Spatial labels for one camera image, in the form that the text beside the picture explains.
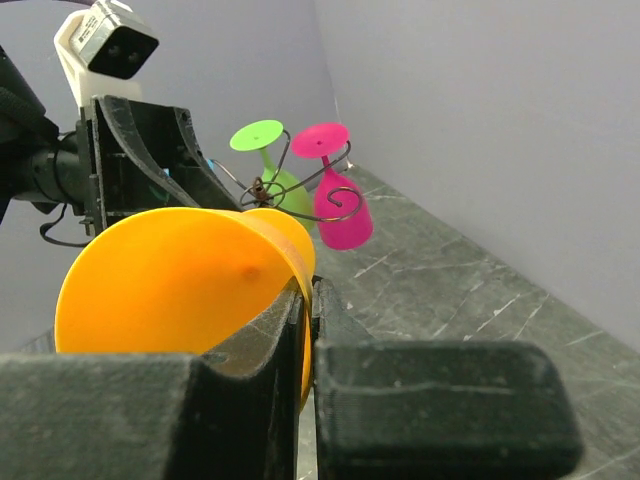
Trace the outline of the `pink plastic wine glass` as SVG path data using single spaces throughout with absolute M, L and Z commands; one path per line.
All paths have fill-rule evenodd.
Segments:
M 339 174 L 330 156 L 350 151 L 350 132 L 341 123 L 315 124 L 298 133 L 292 143 L 295 155 L 322 160 L 320 183 L 314 194 L 313 212 L 324 244 L 337 251 L 363 246 L 374 232 L 373 219 L 361 189 L 349 178 Z

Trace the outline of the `blue plastic wine glass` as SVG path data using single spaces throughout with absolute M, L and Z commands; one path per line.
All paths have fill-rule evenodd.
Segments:
M 219 187 L 215 163 L 208 158 L 200 161 L 187 156 L 171 159 L 160 167 L 161 183 L 152 183 L 149 190 L 164 205 L 204 205 Z

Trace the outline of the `green plastic wine glass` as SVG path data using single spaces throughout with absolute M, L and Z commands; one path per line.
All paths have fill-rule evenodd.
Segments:
M 258 151 L 263 161 L 261 180 L 269 195 L 273 196 L 273 203 L 280 208 L 293 212 L 295 218 L 311 232 L 316 226 L 310 219 L 313 214 L 312 201 L 304 186 L 292 189 L 300 181 L 281 163 L 271 160 L 268 146 L 276 142 L 282 135 L 286 136 L 286 143 L 281 158 L 286 156 L 290 142 L 290 135 L 283 124 L 274 119 L 259 120 L 250 123 L 234 133 L 229 141 L 230 147 L 238 152 Z

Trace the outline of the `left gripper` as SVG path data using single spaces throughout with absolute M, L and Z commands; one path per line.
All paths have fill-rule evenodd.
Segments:
M 160 167 L 171 159 L 180 159 L 176 180 L 198 204 L 183 206 L 242 211 L 204 158 L 187 109 L 96 96 L 81 109 L 78 146 L 88 180 L 84 223 L 89 230 L 171 207 L 149 190 L 152 183 L 161 183 Z

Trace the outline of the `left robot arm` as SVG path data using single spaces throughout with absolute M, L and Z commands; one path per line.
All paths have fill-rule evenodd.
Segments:
M 165 207 L 238 211 L 209 166 L 188 110 L 104 95 L 61 133 L 7 54 L 1 56 L 1 207 L 71 209 L 88 235 Z

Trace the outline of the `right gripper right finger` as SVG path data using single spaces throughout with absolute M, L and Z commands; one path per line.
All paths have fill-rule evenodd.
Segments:
M 584 454 L 560 373 L 520 341 L 380 340 L 313 280 L 322 479 L 559 479 Z

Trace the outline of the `orange plastic wine glass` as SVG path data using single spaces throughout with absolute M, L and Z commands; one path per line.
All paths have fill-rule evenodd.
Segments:
M 203 354 L 267 309 L 288 282 L 309 314 L 315 266 L 309 233 L 275 209 L 135 214 L 100 233 L 68 270 L 55 350 Z

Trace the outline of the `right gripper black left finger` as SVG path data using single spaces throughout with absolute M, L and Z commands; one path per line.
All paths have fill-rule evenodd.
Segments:
M 202 355 L 1 358 L 5 479 L 291 479 L 304 298 L 285 286 Z

